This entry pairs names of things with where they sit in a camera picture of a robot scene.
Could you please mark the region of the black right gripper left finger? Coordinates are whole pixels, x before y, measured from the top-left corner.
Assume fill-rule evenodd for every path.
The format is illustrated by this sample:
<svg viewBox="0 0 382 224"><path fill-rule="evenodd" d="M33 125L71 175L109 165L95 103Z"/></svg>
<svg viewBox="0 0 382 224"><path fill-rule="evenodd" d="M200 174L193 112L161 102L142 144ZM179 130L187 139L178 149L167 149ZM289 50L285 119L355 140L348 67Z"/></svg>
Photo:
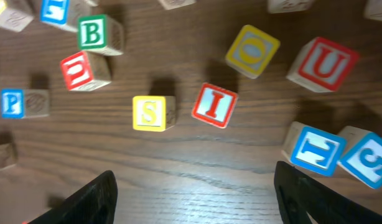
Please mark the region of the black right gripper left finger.
<svg viewBox="0 0 382 224"><path fill-rule="evenodd" d="M29 224L113 224L117 199L116 178L106 170Z"/></svg>

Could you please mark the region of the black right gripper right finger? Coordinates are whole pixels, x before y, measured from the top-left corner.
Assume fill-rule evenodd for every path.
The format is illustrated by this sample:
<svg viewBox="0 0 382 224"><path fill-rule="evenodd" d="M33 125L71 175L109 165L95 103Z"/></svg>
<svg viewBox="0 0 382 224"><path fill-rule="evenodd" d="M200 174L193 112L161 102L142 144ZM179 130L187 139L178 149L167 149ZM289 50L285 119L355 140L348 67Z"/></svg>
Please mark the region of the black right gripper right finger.
<svg viewBox="0 0 382 224"><path fill-rule="evenodd" d="M305 175L284 161L274 173L279 211L287 224L382 224L382 215L371 211Z"/></svg>

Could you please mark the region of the red I letter block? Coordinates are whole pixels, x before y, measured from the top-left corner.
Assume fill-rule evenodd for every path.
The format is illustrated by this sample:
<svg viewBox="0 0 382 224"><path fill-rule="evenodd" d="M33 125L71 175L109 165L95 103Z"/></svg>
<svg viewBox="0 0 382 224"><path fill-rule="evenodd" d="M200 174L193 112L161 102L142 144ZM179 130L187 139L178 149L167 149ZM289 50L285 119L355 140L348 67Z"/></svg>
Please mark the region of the red I letter block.
<svg viewBox="0 0 382 224"><path fill-rule="evenodd" d="M237 101L237 93L211 83L203 83L194 104L192 116L224 129L229 123Z"/></svg>

